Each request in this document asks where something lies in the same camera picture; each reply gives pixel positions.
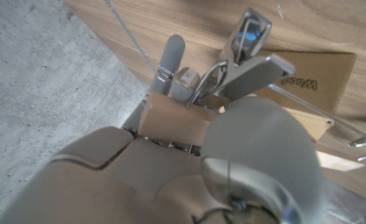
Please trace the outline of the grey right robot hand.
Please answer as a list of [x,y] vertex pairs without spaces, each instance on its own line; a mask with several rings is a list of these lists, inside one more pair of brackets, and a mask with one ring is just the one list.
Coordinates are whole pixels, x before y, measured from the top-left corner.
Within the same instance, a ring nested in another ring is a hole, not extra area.
[[236,37],[206,74],[167,40],[149,95],[123,128],[56,153],[0,223],[319,223],[323,175],[307,130],[254,92],[291,74]]

